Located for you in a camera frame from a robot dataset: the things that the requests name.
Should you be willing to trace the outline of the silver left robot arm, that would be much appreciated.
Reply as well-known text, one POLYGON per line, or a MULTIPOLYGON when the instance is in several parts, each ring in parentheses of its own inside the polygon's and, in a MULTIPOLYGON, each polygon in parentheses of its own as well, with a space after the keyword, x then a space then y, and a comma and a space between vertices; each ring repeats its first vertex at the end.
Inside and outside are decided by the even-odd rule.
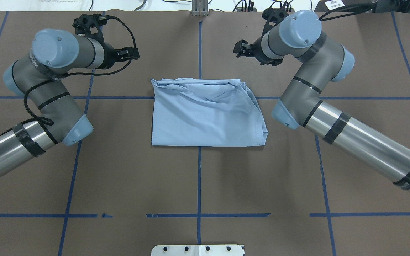
POLYGON ((75 33, 50 28, 37 32, 29 53, 3 74, 6 87, 23 97, 31 118, 0 135, 0 177, 56 144, 71 146, 92 133, 88 117, 62 83, 92 73, 71 73, 71 69, 107 70, 121 62, 129 66, 140 56, 132 31, 115 16, 82 14, 73 27, 75 33), (101 27, 109 20, 127 29, 132 47, 115 49, 105 42, 101 27))

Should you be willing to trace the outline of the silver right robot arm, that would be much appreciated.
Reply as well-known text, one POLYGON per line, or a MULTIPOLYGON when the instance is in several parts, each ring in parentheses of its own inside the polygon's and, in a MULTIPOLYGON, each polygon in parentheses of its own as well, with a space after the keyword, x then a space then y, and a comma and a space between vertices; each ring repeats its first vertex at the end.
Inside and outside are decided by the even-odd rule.
MULTIPOLYGON (((267 9, 262 16, 262 35, 252 44, 236 43, 234 53, 261 65, 278 65, 288 55, 301 63, 273 118, 290 129, 306 128, 410 193, 410 149, 327 102, 361 103, 374 120, 397 118, 405 103, 410 107, 410 14, 327 18, 267 9)), ((410 110, 391 123, 410 130, 410 110)))

